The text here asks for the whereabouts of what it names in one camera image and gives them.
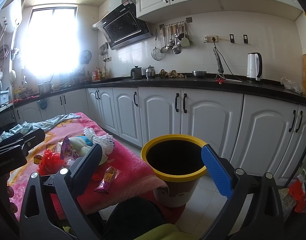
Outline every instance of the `round fan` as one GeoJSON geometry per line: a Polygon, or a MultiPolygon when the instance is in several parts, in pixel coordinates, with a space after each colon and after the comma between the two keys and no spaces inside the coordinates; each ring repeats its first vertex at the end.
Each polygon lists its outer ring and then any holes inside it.
{"type": "Polygon", "coordinates": [[[91,58],[92,58],[92,53],[86,49],[80,53],[78,60],[80,64],[88,64],[91,58]]]}

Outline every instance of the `pink fleece blanket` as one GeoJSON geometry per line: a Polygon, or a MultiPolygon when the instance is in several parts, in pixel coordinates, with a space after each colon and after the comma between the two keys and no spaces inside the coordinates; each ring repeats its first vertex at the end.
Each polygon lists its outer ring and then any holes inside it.
{"type": "MultiPolygon", "coordinates": [[[[67,135],[69,137],[83,135],[84,127],[92,127],[96,135],[106,134],[101,127],[85,114],[77,114],[81,116],[80,119],[71,119],[62,122],[49,132],[46,132],[45,140],[32,149],[27,156],[28,163],[11,173],[8,184],[13,187],[15,194],[10,201],[14,202],[18,207],[18,212],[16,213],[18,220],[20,218],[22,199],[29,176],[38,167],[33,163],[34,155],[43,154],[47,148],[55,150],[57,143],[63,141],[67,135]]],[[[77,201],[86,214],[94,213],[155,188],[166,186],[164,181],[156,177],[152,168],[147,163],[116,140],[112,154],[106,163],[98,167],[98,174],[103,176],[108,166],[113,166],[121,171],[119,176],[110,185],[109,194],[94,192],[94,189],[100,182],[91,180],[84,194],[77,197],[77,201]]],[[[53,194],[52,200],[59,218],[64,219],[65,216],[57,196],[53,194]]]]}

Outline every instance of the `water heater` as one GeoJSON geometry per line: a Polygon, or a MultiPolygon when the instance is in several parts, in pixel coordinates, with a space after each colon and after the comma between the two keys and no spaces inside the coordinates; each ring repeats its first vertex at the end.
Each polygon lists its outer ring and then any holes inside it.
{"type": "Polygon", "coordinates": [[[6,32],[13,32],[22,21],[21,0],[7,0],[0,10],[0,24],[4,27],[6,21],[6,32]]]}

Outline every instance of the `power outlet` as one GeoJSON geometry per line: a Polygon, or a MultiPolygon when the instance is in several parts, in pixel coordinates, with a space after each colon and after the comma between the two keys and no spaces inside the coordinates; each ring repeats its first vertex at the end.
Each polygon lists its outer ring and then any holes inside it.
{"type": "Polygon", "coordinates": [[[204,43],[205,42],[213,42],[213,37],[215,38],[215,42],[217,42],[217,35],[214,36],[204,36],[204,43]]]}

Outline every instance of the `black countertop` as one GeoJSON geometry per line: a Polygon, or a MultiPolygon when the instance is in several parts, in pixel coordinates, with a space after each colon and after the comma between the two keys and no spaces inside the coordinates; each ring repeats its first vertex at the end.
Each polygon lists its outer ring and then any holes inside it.
{"type": "Polygon", "coordinates": [[[205,89],[216,90],[234,93],[243,93],[253,96],[267,97],[277,100],[282,100],[294,104],[306,106],[306,96],[299,95],[293,91],[287,90],[280,85],[279,82],[264,80],[263,82],[247,81],[242,83],[225,82],[218,84],[214,77],[209,78],[155,78],[155,79],[130,79],[129,77],[115,78],[112,82],[101,81],[90,85],[81,85],[65,88],[60,91],[52,92],[50,95],[38,96],[19,101],[15,107],[25,105],[30,102],[42,100],[51,96],[60,95],[62,93],[83,89],[83,88],[101,88],[101,87],[119,87],[119,88],[137,88],[137,87],[172,87],[172,88],[187,88],[187,89],[205,89]]]}

